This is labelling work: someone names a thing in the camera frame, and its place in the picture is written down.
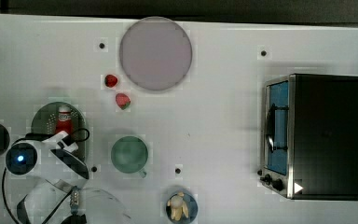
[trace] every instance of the green cup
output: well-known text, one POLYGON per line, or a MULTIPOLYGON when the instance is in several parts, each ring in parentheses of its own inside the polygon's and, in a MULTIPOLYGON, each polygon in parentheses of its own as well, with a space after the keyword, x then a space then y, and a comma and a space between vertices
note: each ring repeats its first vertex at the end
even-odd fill
POLYGON ((145 143, 132 136, 122 137, 112 147, 111 160, 113 165, 122 173, 139 173, 142 178, 146 177, 144 169, 148 158, 145 143))

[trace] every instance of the black cable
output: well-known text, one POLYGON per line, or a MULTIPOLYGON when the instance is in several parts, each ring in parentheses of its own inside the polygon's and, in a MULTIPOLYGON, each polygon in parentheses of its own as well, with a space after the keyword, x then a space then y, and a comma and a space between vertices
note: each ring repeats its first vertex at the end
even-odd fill
MULTIPOLYGON (((13 221, 16 223, 16 224, 20 224, 20 222, 14 217, 13 213, 11 213, 11 210, 10 208, 8 207, 7 205, 7 199, 6 199, 6 194, 5 194, 5 177, 6 177, 6 172, 7 172, 7 168, 5 168, 4 170, 4 174, 2 176, 2 196, 4 198, 4 204, 5 204, 5 207, 8 211, 8 214, 11 216, 11 218, 13 219, 13 221)), ((65 195, 65 197, 57 204, 57 206, 53 209, 53 211, 51 211, 51 213, 48 215, 48 217, 46 217, 45 221, 43 221, 42 224, 46 224, 48 223, 48 221, 52 218, 52 216, 54 215, 54 213, 57 211, 57 209, 60 207, 60 205, 63 203, 63 201, 65 201, 66 198, 68 198, 69 195, 71 195, 72 193, 72 190, 69 191, 69 193, 67 193, 65 195)))
POLYGON ((5 204, 5 207, 8 211, 8 214, 11 216, 11 218, 13 219, 13 221, 16 223, 16 224, 20 224, 20 222, 14 218, 14 215, 11 213, 10 211, 10 208, 8 208, 8 205, 7 205, 7 200, 6 200, 6 194, 5 194, 5 176, 6 176, 6 171, 7 171, 7 168, 5 168, 4 170, 4 174, 2 175, 2 196, 4 198, 4 204, 5 204))
POLYGON ((87 139, 89 139, 90 138, 90 131, 88 130, 88 129, 86 129, 86 128, 79 128, 79 129, 77 129, 76 131, 74 131, 74 132, 72 132, 71 134, 69 134, 69 135, 73 135, 74 133, 77 133, 77 132, 79 132, 79 131, 86 131, 86 133, 87 133, 87 137, 85 138, 85 139, 82 139, 82 140, 76 140, 75 142, 84 142, 84 141, 86 141, 87 139))
POLYGON ((12 146, 18 142, 20 142, 21 140, 27 140, 27 138, 19 138, 16 141, 14 141, 14 143, 12 144, 12 146))
POLYGON ((69 193, 66 194, 65 197, 63 197, 63 199, 57 204, 57 206, 53 209, 53 211, 51 211, 51 213, 48 215, 48 217, 46 217, 45 221, 42 222, 42 224, 46 224, 48 223, 48 221, 51 219, 51 217, 54 215, 54 213, 57 211, 57 209, 60 207, 60 205, 63 203, 63 201, 65 201, 65 199, 71 195, 72 190, 69 191, 69 193))

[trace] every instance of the metal handle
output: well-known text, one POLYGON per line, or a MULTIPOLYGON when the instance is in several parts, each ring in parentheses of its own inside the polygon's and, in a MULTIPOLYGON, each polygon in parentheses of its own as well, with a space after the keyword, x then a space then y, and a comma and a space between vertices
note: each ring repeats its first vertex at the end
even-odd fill
POLYGON ((276 110, 289 110, 289 106, 278 107, 275 104, 272 104, 271 108, 268 111, 265 140, 267 142, 268 149, 271 152, 274 152, 274 150, 276 150, 276 149, 287 149, 287 147, 285 147, 285 148, 276 148, 274 146, 274 141, 275 141, 275 111, 276 110))

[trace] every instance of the strawberry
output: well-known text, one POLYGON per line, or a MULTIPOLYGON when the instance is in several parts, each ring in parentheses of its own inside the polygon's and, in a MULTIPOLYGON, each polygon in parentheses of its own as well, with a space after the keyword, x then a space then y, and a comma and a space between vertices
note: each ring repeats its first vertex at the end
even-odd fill
POLYGON ((124 110, 129 107, 131 100, 130 97, 128 97, 126 94, 118 93, 116 95, 116 103, 122 110, 124 110))
POLYGON ((105 77, 105 85, 109 88, 116 86, 118 79, 113 75, 107 75, 105 77))

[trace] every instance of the black toaster oven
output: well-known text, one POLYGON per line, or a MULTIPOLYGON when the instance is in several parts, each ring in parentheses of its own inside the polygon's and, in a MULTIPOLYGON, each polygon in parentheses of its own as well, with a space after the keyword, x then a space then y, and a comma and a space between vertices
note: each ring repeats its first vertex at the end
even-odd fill
POLYGON ((293 74, 266 83, 263 185, 295 200, 358 201, 358 77, 293 74))

